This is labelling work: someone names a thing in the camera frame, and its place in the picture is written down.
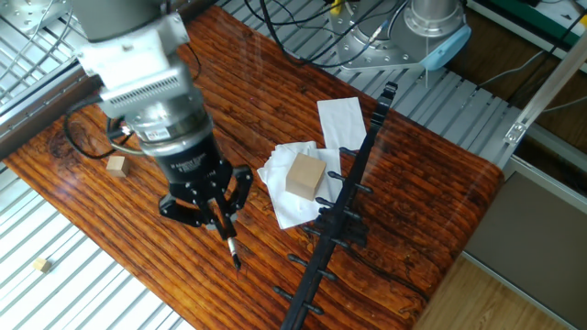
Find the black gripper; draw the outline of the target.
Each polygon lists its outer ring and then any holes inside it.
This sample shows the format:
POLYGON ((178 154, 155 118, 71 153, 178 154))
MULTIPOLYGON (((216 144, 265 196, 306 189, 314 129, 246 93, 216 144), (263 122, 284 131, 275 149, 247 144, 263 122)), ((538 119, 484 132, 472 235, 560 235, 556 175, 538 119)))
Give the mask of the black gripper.
POLYGON ((223 240, 237 236, 232 216, 244 207, 249 196, 253 174, 248 165, 233 168, 221 154, 213 134, 185 151, 154 159, 170 184, 170 193, 159 201, 162 216, 191 227, 212 226, 223 240), (236 184, 226 199, 222 192, 231 179, 236 184), (209 201, 220 194, 222 223, 208 206, 188 207, 176 199, 188 203, 209 201))

